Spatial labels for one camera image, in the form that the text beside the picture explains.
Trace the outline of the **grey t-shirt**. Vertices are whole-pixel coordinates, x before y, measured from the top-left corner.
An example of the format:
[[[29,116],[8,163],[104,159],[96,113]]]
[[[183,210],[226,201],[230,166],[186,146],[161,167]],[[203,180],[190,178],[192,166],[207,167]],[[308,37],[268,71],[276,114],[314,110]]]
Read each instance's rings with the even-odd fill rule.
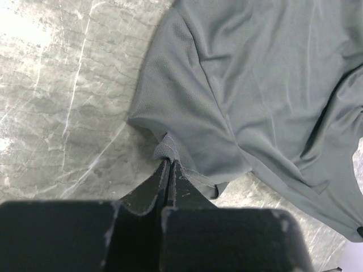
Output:
[[[247,172],[362,242],[361,1],[175,1],[129,121],[211,199]]]

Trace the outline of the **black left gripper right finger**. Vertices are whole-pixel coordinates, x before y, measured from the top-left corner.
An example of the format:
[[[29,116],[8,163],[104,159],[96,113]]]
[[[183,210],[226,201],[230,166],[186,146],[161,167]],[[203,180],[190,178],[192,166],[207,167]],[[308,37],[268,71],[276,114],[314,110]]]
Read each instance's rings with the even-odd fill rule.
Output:
[[[302,232],[279,209],[219,208],[171,165],[161,271],[313,271]]]

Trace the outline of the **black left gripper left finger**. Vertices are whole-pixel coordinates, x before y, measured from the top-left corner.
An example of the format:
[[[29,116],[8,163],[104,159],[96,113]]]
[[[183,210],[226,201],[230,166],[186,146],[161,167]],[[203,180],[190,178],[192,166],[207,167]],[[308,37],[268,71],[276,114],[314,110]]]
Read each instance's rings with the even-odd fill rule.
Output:
[[[1,204],[2,271],[157,271],[170,162],[118,200]]]

